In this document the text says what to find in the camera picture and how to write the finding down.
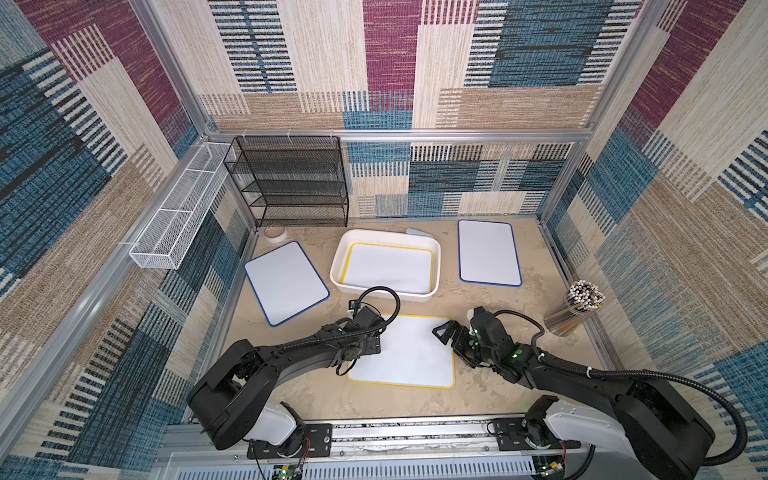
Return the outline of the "white plastic storage box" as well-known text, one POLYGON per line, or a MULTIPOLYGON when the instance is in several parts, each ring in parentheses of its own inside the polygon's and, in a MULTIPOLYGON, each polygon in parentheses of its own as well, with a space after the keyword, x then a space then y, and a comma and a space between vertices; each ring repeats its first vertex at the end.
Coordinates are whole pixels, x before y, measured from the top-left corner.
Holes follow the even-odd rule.
POLYGON ((395 291, 401 301, 417 303, 426 302, 436 294, 439 288, 441 275, 441 246, 437 240, 429 237, 408 235, 406 233, 366 229, 349 230, 342 235, 339 241, 330 269, 330 280, 339 291, 358 296, 369 289, 340 284, 342 268, 349 249, 352 244, 358 242, 398 247, 413 247, 431 251, 435 256, 433 266, 433 273, 436 276, 435 288, 426 295, 399 294, 395 290, 393 291, 395 291))

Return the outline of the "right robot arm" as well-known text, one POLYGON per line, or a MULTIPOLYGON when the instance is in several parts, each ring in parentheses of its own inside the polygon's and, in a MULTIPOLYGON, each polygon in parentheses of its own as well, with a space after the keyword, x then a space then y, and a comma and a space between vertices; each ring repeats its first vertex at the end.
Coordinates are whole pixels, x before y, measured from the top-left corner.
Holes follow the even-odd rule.
POLYGON ((709 456, 714 430, 675 387, 713 400, 717 392, 664 372, 594 370, 560 359, 538 347, 541 331, 528 343, 514 341, 503 314, 477 307, 469 325, 450 320, 432 333, 468 366, 543 391, 520 423, 531 447, 585 442, 634 458, 659 479, 692 479, 701 467, 732 459, 732 451, 709 456))

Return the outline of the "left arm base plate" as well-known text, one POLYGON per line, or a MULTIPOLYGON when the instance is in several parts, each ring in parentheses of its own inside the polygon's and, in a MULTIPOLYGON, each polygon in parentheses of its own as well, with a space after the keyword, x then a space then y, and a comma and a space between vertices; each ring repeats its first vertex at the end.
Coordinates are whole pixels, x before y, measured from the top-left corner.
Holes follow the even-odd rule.
POLYGON ((333 426, 330 423, 310 423, 299 425, 287 439, 278 445, 267 441, 248 442, 247 458, 263 459, 299 459, 326 458, 330 456, 333 426))

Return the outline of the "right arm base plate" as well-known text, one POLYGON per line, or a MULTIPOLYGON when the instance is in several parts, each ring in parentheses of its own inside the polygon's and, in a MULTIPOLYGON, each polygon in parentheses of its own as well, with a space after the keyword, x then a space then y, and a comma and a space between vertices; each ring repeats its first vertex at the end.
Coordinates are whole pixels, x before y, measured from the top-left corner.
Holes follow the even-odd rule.
POLYGON ((528 421, 524 416, 501 417, 486 423, 500 451, 543 451, 579 449, 579 441, 556 438, 542 420, 528 421))

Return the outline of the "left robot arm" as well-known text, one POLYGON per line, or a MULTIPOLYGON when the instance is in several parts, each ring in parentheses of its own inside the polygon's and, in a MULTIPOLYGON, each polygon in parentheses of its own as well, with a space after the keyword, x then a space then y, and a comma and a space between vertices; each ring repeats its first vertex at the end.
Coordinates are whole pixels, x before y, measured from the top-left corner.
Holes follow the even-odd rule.
POLYGON ((272 346, 237 341, 192 387, 187 404, 213 446, 228 449, 255 426, 277 386, 373 354, 386 325, 382 319, 365 328, 332 323, 311 336, 272 346))

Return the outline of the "yellow-framed whiteboard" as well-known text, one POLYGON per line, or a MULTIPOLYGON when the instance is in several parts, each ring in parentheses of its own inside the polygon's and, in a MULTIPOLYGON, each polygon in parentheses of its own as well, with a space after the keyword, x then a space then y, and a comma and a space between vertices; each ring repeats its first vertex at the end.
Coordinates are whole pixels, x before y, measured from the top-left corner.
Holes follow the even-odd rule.
POLYGON ((399 294, 426 295, 435 288, 435 256, 425 249, 371 243, 351 245, 340 284, 386 286, 399 294))
POLYGON ((455 385, 452 350, 432 333, 444 317, 402 315, 380 335, 378 354, 361 357, 346 374, 356 383, 449 390, 455 385))

